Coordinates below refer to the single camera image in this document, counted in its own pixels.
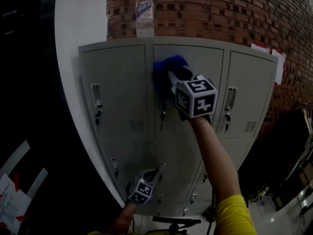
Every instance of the white paper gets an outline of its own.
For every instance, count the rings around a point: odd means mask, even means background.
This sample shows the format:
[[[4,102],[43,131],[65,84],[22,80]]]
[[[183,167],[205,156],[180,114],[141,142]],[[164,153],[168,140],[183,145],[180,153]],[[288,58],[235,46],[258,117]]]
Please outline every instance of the white paper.
[[[259,50],[259,51],[262,51],[262,52],[265,52],[265,53],[268,53],[268,54],[270,52],[269,48],[262,47],[262,46],[259,46],[259,45],[255,45],[255,44],[251,44],[251,49],[256,49],[256,50]]]
[[[20,189],[15,191],[15,184],[6,174],[0,180],[0,195],[0,223],[17,234],[21,221],[16,217],[25,215],[31,199]]]
[[[284,62],[286,59],[286,55],[283,53],[277,52],[275,49],[272,50],[272,55],[275,57],[278,57],[275,82],[280,85],[282,83],[282,79],[283,79]]]

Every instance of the white wall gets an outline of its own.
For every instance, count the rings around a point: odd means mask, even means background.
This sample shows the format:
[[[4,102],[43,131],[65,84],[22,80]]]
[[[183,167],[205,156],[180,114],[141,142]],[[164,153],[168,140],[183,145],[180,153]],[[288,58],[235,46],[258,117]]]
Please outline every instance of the white wall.
[[[76,129],[100,177],[123,206],[93,138],[79,81],[77,47],[106,41],[106,3],[107,0],[56,0],[55,42],[62,84]]]

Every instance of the forearm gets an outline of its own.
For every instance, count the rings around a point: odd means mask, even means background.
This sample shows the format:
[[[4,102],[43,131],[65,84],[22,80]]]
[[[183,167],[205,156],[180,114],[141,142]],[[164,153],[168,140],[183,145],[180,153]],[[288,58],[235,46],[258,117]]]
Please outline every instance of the forearm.
[[[127,234],[137,205],[128,202],[114,223],[106,230],[106,234]]]
[[[194,129],[217,204],[232,195],[241,195],[236,167],[212,126],[203,117],[189,122]]]

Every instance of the plastic water bottle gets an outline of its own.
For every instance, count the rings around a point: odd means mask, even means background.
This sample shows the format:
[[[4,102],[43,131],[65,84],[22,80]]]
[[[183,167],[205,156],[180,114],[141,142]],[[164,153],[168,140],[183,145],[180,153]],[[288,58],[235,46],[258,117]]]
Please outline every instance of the plastic water bottle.
[[[152,0],[136,1],[137,37],[154,37],[155,24]]]

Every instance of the yellow sleeve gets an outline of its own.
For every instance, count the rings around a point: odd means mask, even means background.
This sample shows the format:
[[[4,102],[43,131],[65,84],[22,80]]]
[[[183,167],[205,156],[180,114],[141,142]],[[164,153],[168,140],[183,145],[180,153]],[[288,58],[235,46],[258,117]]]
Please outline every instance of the yellow sleeve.
[[[217,206],[215,234],[256,235],[255,228],[241,195],[231,196]]]

